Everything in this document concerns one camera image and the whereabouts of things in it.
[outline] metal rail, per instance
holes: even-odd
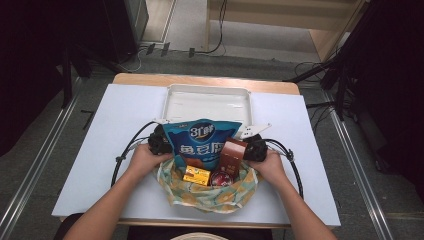
[[[334,101],[333,96],[326,91],[324,91],[324,98],[326,101]],[[334,126],[336,127],[340,140],[343,144],[347,159],[352,167],[353,175],[358,183],[359,190],[361,191],[379,239],[394,239],[389,225],[387,224],[384,212],[381,209],[380,203],[374,194],[364,169],[362,168],[362,164],[359,160],[358,154],[356,153],[355,147],[353,146],[352,140],[349,137],[345,123],[340,121],[335,111],[331,112],[331,118],[333,119]]]
[[[46,166],[63,128],[65,127],[83,88],[85,79],[77,78],[74,82],[74,96],[68,106],[62,109],[53,124],[52,129],[44,140],[37,156],[22,181],[18,191],[13,196],[0,222],[0,239],[9,239],[22,211],[28,202],[32,191]]]

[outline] chip bag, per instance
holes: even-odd
[[[241,123],[199,119],[164,124],[163,129],[174,149],[175,167],[185,172],[187,165],[214,171],[228,137],[234,137]]]

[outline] white table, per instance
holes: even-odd
[[[150,84],[144,84],[144,86],[122,84],[108,86],[53,210],[53,216],[66,217],[73,213],[85,212],[92,206],[110,187],[115,157],[121,154],[128,141],[144,124],[162,116],[167,88],[146,85],[163,85],[172,79],[177,79],[176,82],[180,79],[183,83],[191,79],[193,84],[202,84],[202,81],[206,79],[209,80],[209,84],[218,81],[221,86],[226,81],[229,85],[240,82],[240,84],[250,84],[246,85],[247,88],[252,88],[256,83],[260,84],[260,82],[248,80],[164,75],[121,74],[115,79],[119,80],[119,78],[136,78],[140,81],[160,78],[163,81],[148,81]],[[275,83],[263,82],[258,86],[273,84]],[[293,150],[306,203],[326,225],[340,226],[303,97],[252,92],[251,103],[253,123],[272,124],[272,127],[261,135],[276,139]],[[140,136],[148,136],[153,128],[154,126],[145,130]],[[128,154],[128,160],[122,163],[118,177],[127,168],[131,154],[132,152]],[[284,159],[283,164],[293,185],[297,187],[289,162]],[[267,182],[259,183],[256,193],[244,208],[231,214],[217,214],[203,213],[191,207],[170,206],[164,190],[153,174],[146,177],[135,189],[121,215],[121,223],[249,228],[278,228],[290,225],[277,192]]]

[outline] power cord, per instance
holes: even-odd
[[[146,138],[138,138],[137,139],[137,137],[138,137],[138,135],[140,135],[140,133],[141,132],[143,132],[144,131],[144,129],[146,129],[148,126],[150,126],[150,125],[152,125],[153,123],[156,123],[156,122],[153,122],[153,121],[151,121],[151,122],[149,122],[149,123],[147,123],[146,125],[144,125],[135,135],[134,135],[134,137],[131,139],[131,141],[128,143],[128,145],[127,145],[127,147],[125,148],[125,150],[122,152],[122,154],[121,154],[121,156],[118,156],[118,157],[116,157],[116,166],[115,166],[115,170],[113,171],[113,176],[112,176],[112,182],[111,182],[111,184],[110,184],[110,187],[112,187],[113,185],[115,185],[115,182],[116,182],[116,177],[118,176],[118,171],[119,171],[119,168],[121,167],[121,163],[122,163],[122,161],[123,160],[125,160],[126,159],[126,157],[127,157],[127,154],[133,149],[132,148],[132,146],[133,146],[133,144],[135,143],[135,142],[138,142],[138,141],[143,141],[143,140],[145,140],[145,139],[147,139],[147,137]]]
[[[121,67],[121,68],[123,68],[124,70],[126,70],[126,71],[128,71],[128,72],[130,72],[130,73],[134,73],[134,72],[136,72],[136,71],[138,71],[140,68],[141,68],[141,58],[140,58],[140,53],[142,53],[143,51],[145,51],[147,49],[147,47],[143,47],[143,48],[140,48],[139,49],[139,51],[138,51],[138,53],[137,53],[137,58],[138,58],[138,67],[136,68],[136,69],[127,69],[126,67],[124,67],[124,66],[122,66],[121,64],[119,64],[119,66]]]
[[[314,133],[314,136],[316,135],[316,133],[317,133],[317,129],[318,129],[318,125],[319,125],[319,123],[320,122],[322,122],[324,119],[326,119],[329,115],[330,115],[330,113],[332,112],[332,111],[334,111],[334,106],[336,105],[336,102],[334,102],[334,101],[330,101],[330,102],[323,102],[323,103],[312,103],[312,104],[307,104],[306,105],[306,108],[307,109],[310,109],[310,108],[316,108],[315,109],[315,111],[313,112],[313,114],[312,114],[312,116],[309,118],[309,121],[311,122],[311,124],[312,124],[312,119],[314,119],[314,117],[315,117],[315,115],[318,113],[318,111],[320,110],[320,109],[323,109],[324,108],[324,110],[321,112],[321,114],[319,115],[319,117],[318,117],[318,120],[315,122],[315,124],[312,126],[312,131],[313,131],[313,133]]]
[[[318,62],[301,62],[301,63],[298,63],[298,64],[294,67],[294,74],[296,74],[296,76],[299,76],[298,68],[299,68],[301,65],[304,65],[304,64],[311,64],[311,65],[312,65],[311,69],[313,69],[313,68],[315,68],[315,66],[316,66],[316,65],[321,66],[321,64],[322,64],[322,63],[318,63]],[[313,83],[315,83],[315,82],[318,82],[318,81],[320,81],[320,80],[322,79],[322,78],[321,78],[321,77],[319,77],[317,74],[315,74],[314,76],[315,76],[317,79],[305,79],[305,80],[303,80],[303,81],[305,81],[305,82],[313,82]]]
[[[293,151],[291,149],[287,150],[287,148],[284,147],[283,144],[281,144],[280,142],[278,142],[277,140],[274,140],[274,139],[266,139],[265,138],[265,139],[256,140],[255,142],[257,142],[257,143],[260,143],[260,142],[270,143],[270,144],[277,146],[282,151],[283,156],[285,156],[287,158],[287,160],[289,160],[289,162],[290,162],[290,165],[293,169],[294,175],[296,176],[297,188],[299,190],[299,195],[303,199],[302,180],[300,179],[299,171],[297,170],[296,164],[294,162]]]
[[[194,52],[194,53],[200,53],[200,54],[209,54],[209,53],[213,53],[215,52],[222,44],[222,38],[223,38],[223,34],[222,34],[222,26],[224,24],[224,18],[225,18],[225,12],[227,11],[227,0],[223,0],[222,1],[222,5],[221,5],[221,9],[219,11],[219,31],[220,31],[220,37],[219,37],[219,42],[218,45],[216,45],[216,47],[211,50],[211,51],[207,51],[207,52]]]

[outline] floral cloth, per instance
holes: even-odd
[[[169,204],[191,206],[205,212],[231,213],[242,208],[258,185],[256,171],[242,163],[239,179],[225,187],[202,186],[183,181],[171,159],[156,169],[157,180],[166,191]]]

